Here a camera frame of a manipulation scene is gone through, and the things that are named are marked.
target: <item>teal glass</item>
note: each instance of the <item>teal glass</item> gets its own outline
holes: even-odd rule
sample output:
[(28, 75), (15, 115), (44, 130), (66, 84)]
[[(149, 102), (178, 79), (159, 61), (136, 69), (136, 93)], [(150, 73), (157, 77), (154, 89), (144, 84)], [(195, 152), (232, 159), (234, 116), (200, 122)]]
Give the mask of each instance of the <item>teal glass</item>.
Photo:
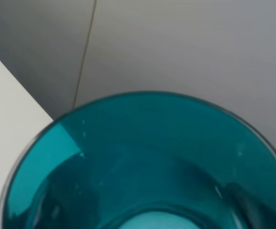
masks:
[(36, 137), (2, 194), (0, 229), (49, 228), (276, 229), (276, 151), (200, 99), (89, 103)]

